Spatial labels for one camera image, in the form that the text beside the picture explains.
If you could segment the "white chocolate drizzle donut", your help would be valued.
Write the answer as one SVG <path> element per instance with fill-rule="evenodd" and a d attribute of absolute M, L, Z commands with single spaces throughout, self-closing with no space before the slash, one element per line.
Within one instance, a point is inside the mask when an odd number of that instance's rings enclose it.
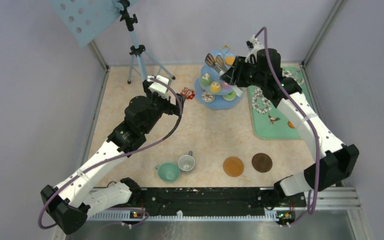
<path fill-rule="evenodd" d="M 205 103 L 211 103 L 215 100 L 215 95 L 204 90 L 201 94 L 201 99 Z"/>

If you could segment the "blue three-tier cake stand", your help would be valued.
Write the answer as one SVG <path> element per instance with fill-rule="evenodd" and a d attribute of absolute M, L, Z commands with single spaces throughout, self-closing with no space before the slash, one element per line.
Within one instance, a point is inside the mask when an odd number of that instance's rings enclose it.
<path fill-rule="evenodd" d="M 228 45 L 224 45 L 219 50 L 213 50 L 205 56 L 200 77 L 195 80 L 194 87 L 196 99 L 207 108 L 231 109 L 245 96 L 242 89 L 221 79 L 221 75 L 233 65 L 235 57 Z"/>

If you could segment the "round orange biscuit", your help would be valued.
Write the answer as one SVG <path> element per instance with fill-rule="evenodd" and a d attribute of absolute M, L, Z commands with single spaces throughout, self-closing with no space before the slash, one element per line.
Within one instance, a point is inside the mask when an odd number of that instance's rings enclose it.
<path fill-rule="evenodd" d="M 227 56 L 225 58 L 225 64 L 228 65 L 228 66 L 232 66 L 234 61 L 235 61 L 235 57 L 234 56 Z"/>

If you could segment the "green dome cake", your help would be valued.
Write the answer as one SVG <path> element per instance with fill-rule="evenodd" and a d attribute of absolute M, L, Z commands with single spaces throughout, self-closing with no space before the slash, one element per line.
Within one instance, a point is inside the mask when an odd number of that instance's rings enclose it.
<path fill-rule="evenodd" d="M 200 84 L 204 87 L 210 86 L 212 83 L 212 76 L 210 73 L 204 73 L 200 78 Z"/>

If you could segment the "green glazed donut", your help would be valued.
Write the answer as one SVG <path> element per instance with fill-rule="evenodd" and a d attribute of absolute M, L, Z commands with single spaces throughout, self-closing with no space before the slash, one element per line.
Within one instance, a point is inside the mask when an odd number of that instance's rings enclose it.
<path fill-rule="evenodd" d="M 235 98 L 237 97 L 237 94 L 235 91 L 232 91 L 228 94 L 223 95 L 222 97 L 225 101 L 231 102 L 231 101 L 235 100 Z"/>

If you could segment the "pink dome cake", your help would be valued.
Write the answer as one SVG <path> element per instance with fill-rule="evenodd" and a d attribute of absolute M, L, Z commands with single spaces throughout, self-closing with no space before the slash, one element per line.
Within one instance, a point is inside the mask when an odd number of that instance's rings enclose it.
<path fill-rule="evenodd" d="M 226 90 L 226 91 L 230 91 L 230 90 L 232 90 L 232 87 L 228 84 L 228 83 L 226 83 L 226 82 L 222 82 L 221 83 L 221 86 L 222 86 L 222 88 L 224 89 L 224 90 Z"/>

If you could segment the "yellow dome cake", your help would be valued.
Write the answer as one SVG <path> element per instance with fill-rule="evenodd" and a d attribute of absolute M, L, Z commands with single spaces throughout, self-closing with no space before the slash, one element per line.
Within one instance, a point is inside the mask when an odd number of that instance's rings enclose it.
<path fill-rule="evenodd" d="M 222 90 L 222 85 L 220 82 L 217 82 L 217 81 L 213 81 L 210 86 L 209 86 L 209 90 L 212 92 L 212 93 L 219 93 L 221 92 Z"/>

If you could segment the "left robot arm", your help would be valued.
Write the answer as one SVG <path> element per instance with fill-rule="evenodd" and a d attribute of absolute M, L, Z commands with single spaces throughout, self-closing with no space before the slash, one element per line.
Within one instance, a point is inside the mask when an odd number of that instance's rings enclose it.
<path fill-rule="evenodd" d="M 98 191 L 93 191 L 93 188 L 114 167 L 130 156 L 162 143 L 177 130 L 186 97 L 179 93 L 173 96 L 176 103 L 171 103 L 164 91 L 146 90 L 145 95 L 133 97 L 124 111 L 123 121 L 96 153 L 65 180 L 56 186 L 46 185 L 41 190 L 43 207 L 37 219 L 38 227 L 42 230 L 59 227 L 70 235 L 79 230 L 88 218 L 112 206 L 136 206 L 141 194 L 130 178 Z M 146 135 L 164 114 L 177 116 L 174 127 L 160 140 L 144 146 Z"/>

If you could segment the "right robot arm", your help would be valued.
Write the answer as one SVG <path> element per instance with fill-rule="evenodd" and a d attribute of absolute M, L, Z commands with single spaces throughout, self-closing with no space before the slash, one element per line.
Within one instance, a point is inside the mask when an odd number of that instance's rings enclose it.
<path fill-rule="evenodd" d="M 316 194 L 348 178 L 360 152 L 354 144 L 346 145 L 327 128 L 308 103 L 300 85 L 293 78 L 283 76 L 280 58 L 273 48 L 258 50 L 251 61 L 236 56 L 220 78 L 237 87 L 258 87 L 294 125 L 311 152 L 313 165 L 274 184 L 274 202 L 287 206 L 295 194 L 306 191 Z"/>

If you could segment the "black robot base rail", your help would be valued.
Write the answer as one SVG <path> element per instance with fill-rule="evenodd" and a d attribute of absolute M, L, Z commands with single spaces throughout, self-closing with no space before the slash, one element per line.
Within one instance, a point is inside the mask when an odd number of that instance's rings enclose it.
<path fill-rule="evenodd" d="M 269 187 L 148 187 L 133 192 L 122 207 L 139 208 L 152 217 L 264 216 L 275 208 L 306 208 L 303 193 L 281 198 Z"/>

